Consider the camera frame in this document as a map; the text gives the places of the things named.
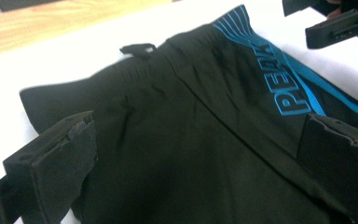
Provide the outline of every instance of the black pants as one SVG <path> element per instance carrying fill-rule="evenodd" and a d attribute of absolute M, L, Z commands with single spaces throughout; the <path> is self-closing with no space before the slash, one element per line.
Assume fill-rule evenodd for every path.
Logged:
<path fill-rule="evenodd" d="M 43 132 L 93 110 L 82 223 L 345 223 L 298 161 L 305 117 L 358 128 L 358 102 L 256 35 L 244 6 L 150 53 L 21 99 Z"/>

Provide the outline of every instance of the wooden board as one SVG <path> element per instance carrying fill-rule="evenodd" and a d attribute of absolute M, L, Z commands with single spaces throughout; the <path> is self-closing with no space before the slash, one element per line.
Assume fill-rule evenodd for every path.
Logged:
<path fill-rule="evenodd" d="M 172 0 L 65 0 L 0 14 L 0 52 Z"/>

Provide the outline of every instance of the clothing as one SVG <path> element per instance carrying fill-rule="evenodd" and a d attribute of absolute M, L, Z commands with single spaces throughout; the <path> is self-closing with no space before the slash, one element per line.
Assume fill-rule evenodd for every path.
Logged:
<path fill-rule="evenodd" d="M 42 133 L 93 110 L 82 223 L 349 223 L 296 159 L 308 114 L 358 129 L 358 102 L 252 30 L 244 6 L 150 57 L 21 92 Z"/>

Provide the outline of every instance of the wooden floor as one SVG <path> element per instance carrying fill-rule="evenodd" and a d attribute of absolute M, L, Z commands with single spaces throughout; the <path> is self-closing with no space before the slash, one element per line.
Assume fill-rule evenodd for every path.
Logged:
<path fill-rule="evenodd" d="M 172 0 L 64 0 L 0 14 L 0 53 Z"/>

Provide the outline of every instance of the white surface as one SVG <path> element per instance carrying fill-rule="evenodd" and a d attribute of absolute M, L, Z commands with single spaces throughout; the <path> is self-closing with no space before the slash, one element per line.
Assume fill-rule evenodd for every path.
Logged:
<path fill-rule="evenodd" d="M 89 77 L 134 43 L 160 45 L 166 38 L 214 21 L 245 4 L 255 31 L 358 100 L 358 39 L 326 49 L 306 48 L 304 29 L 324 20 L 312 9 L 283 16 L 281 0 L 185 0 L 0 54 L 0 178 L 2 160 L 36 137 L 19 91 Z M 68 216 L 62 223 L 76 223 Z"/>

